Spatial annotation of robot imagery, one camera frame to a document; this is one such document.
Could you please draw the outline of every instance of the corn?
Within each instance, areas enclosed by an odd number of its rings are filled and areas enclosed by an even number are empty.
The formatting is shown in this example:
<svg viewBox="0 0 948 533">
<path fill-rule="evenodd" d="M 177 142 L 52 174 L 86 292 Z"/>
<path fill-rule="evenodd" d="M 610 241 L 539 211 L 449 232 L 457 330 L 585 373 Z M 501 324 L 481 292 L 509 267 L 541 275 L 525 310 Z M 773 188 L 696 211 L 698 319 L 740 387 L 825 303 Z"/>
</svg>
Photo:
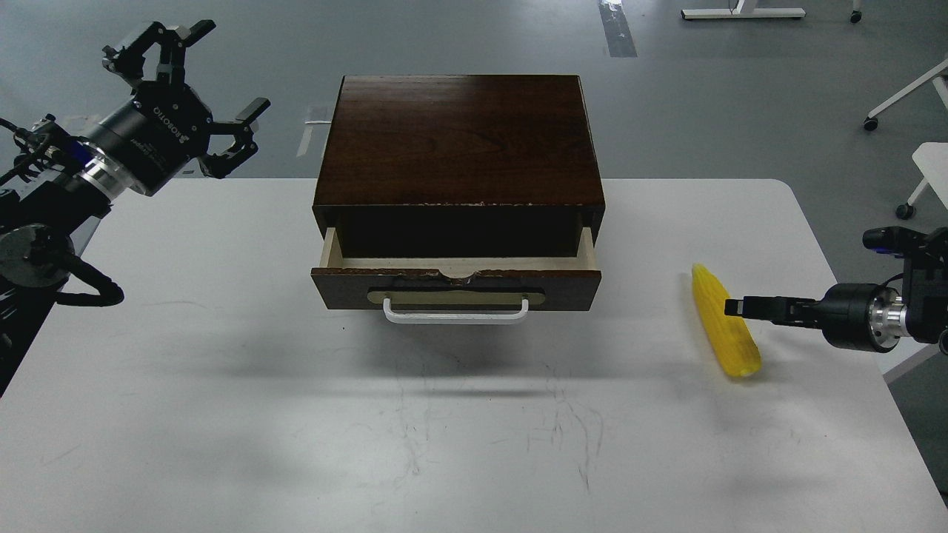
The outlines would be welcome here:
<svg viewBox="0 0 948 533">
<path fill-rule="evenodd" d="M 724 301 L 730 298 L 727 289 L 700 263 L 691 267 L 691 292 L 702 316 L 704 332 L 724 373 L 747 377 L 760 370 L 760 351 L 747 324 L 741 317 L 724 315 Z"/>
</svg>

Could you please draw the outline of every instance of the gray floor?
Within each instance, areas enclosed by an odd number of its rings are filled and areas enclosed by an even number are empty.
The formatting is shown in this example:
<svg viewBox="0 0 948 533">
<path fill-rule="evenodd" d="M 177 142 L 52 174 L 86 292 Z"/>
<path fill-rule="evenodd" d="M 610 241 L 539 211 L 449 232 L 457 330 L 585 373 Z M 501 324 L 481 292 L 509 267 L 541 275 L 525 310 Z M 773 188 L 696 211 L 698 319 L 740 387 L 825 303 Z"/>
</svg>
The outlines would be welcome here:
<svg viewBox="0 0 948 533">
<path fill-rule="evenodd" d="M 578 73 L 603 177 L 779 179 L 839 281 L 880 282 L 900 271 L 896 260 L 863 249 L 861 235 L 899 223 L 893 209 L 921 178 L 912 153 L 948 141 L 948 111 L 926 86 L 883 113 L 876 132 L 862 120 L 942 61 L 948 4 L 870 0 L 853 25 L 848 0 L 761 2 L 803 7 L 800 21 L 695 22 L 679 9 L 724 1 L 626 0 L 637 57 L 612 58 L 597 3 L 5 2 L 0 116 L 30 123 L 52 112 L 79 128 L 117 107 L 127 90 L 99 67 L 100 49 L 140 20 L 216 20 L 218 29 L 190 52 L 188 72 L 218 119 L 252 97 L 273 100 L 261 121 L 262 151 L 237 176 L 315 176 L 325 130 L 298 156 L 303 121 L 322 118 L 345 74 Z M 0 160 L 12 155 L 12 144 L 0 145 Z M 932 193 L 918 209 L 907 226 L 948 225 Z M 922 369 L 900 379 L 897 399 Z M 946 382 L 943 368 L 925 372 Z M 907 420 L 912 410 L 943 414 L 948 403 L 936 402 L 948 397 L 936 389 L 940 396 L 900 402 Z M 945 418 L 936 420 L 944 442 Z"/>
</svg>

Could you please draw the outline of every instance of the drawer handle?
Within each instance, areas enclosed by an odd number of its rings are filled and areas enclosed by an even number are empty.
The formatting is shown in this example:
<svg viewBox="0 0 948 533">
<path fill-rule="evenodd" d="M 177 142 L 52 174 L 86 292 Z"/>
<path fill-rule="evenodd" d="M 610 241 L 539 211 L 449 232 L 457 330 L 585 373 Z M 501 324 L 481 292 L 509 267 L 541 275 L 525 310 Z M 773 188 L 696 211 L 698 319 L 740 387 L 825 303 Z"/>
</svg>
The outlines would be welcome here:
<svg viewBox="0 0 948 533">
<path fill-rule="evenodd" d="M 392 299 L 386 298 L 382 302 L 385 318 L 392 323 L 426 323 L 426 324 L 515 324 L 527 318 L 530 301 L 524 298 L 520 301 L 520 311 L 516 313 L 396 313 L 392 311 Z"/>
</svg>

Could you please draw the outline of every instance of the wooden cabinet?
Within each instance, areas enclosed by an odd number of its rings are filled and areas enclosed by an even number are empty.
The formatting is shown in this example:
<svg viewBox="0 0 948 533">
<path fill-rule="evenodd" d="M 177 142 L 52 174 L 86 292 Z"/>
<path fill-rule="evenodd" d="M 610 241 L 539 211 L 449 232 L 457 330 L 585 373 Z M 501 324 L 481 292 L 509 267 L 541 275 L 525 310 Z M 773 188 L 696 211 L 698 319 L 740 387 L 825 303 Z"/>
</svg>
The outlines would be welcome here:
<svg viewBox="0 0 948 533">
<path fill-rule="evenodd" d="M 578 77 L 347 76 L 313 280 L 329 308 L 588 310 L 604 210 Z"/>
</svg>

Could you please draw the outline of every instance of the white chair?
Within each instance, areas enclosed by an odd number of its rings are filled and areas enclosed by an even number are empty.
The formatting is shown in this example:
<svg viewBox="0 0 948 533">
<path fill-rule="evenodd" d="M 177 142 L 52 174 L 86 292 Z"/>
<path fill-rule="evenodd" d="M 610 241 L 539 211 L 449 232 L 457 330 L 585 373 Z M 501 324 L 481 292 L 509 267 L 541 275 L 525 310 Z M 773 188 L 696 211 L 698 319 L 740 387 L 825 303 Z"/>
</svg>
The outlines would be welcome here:
<svg viewBox="0 0 948 533">
<path fill-rule="evenodd" d="M 902 220 L 912 218 L 915 214 L 915 206 L 912 204 L 928 186 L 935 191 L 941 203 L 948 207 L 948 142 L 925 142 L 912 154 L 912 160 L 918 165 L 923 178 L 908 197 L 908 201 L 896 208 L 895 215 Z"/>
<path fill-rule="evenodd" d="M 946 78 L 948 78 L 948 59 L 945 59 L 928 72 L 922 74 L 917 80 L 906 85 L 904 89 L 892 95 L 892 97 L 888 100 L 882 102 L 879 107 L 869 111 L 866 119 L 863 120 L 863 127 L 870 132 L 878 128 L 878 115 L 880 113 L 889 108 L 895 102 L 905 98 L 922 85 L 925 85 L 926 82 L 931 82 L 932 85 L 935 86 L 935 90 L 937 90 L 939 92 L 939 96 L 941 96 L 941 101 L 944 102 L 945 107 L 948 107 L 948 84 L 946 84 Z"/>
</svg>

